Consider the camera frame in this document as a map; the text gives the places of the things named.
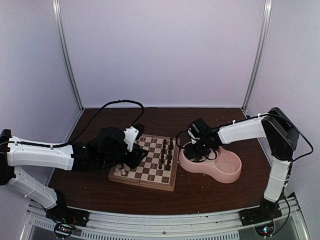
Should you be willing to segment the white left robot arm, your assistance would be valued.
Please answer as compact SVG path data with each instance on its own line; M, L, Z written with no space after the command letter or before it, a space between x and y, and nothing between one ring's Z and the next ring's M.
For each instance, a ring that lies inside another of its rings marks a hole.
M61 222L72 218L64 194L49 188L26 173L23 166L48 167L73 172L103 172L125 164L134 169L148 155L136 141L145 131L137 123L125 130L100 129L96 138L86 142L46 143L12 136L11 130L0 133L0 183L14 187L53 213Z

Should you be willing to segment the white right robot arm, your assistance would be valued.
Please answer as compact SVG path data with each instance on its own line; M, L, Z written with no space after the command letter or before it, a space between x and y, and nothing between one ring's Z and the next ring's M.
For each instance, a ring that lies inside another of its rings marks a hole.
M179 157L181 167L191 173L206 174L224 184L234 183L240 177L242 161L233 152L223 148L235 142L257 139L268 155L271 170L263 199L256 210L259 220L268 220L275 212L276 203L290 179L294 153L299 140L295 125L278 108L243 120L233 120L211 127L202 118L187 127L190 142Z

